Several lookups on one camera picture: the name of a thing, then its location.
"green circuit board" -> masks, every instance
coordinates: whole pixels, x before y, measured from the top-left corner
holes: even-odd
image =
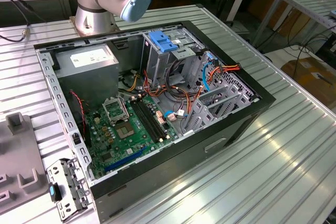
[[[151,97],[144,97],[142,102],[149,110],[160,111]],[[165,127],[162,125],[160,127],[169,138],[165,138],[163,142],[154,142],[134,112],[131,104],[128,101],[124,104],[129,114],[129,119],[126,122],[120,120],[115,125],[111,125],[103,106],[86,114],[91,136],[91,146],[88,147],[88,150],[92,158],[91,169],[95,178],[104,176],[106,167],[109,165],[115,164],[135,153],[141,152],[140,156],[146,155],[177,138],[173,127],[169,122],[166,122]],[[108,111],[109,115],[118,115],[122,112],[119,106],[109,107]],[[155,115],[153,115],[153,118],[156,121],[158,120]]]

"open computer tower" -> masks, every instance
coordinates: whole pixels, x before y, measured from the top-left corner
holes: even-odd
[[[47,169],[62,221],[104,222],[235,142],[274,102],[191,22],[35,46],[74,157]]]

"cardboard box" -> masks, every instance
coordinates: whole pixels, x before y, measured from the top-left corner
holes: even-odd
[[[296,60],[292,60],[281,70],[292,77],[295,63]],[[299,60],[295,81],[328,108],[336,106],[336,76],[316,59],[309,57]]]

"slotted aluminum surface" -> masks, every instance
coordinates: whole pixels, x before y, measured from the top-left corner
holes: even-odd
[[[336,10],[336,0],[284,0],[302,13],[308,15],[326,28],[336,33],[336,19],[330,16]]]
[[[115,217],[113,223],[322,223],[336,205],[335,116],[289,81],[207,10],[150,10],[121,29],[191,20],[277,100],[232,146]],[[20,37],[23,27],[0,33]],[[33,25],[30,41],[0,40],[0,119],[32,117],[44,166],[71,151],[33,44],[76,37],[68,21]],[[60,223],[44,195],[0,217],[1,223]],[[70,223],[96,223],[91,207]]]

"motherboard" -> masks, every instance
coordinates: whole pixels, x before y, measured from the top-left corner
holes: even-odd
[[[108,100],[86,114],[95,178],[163,147],[177,137],[150,96]]]

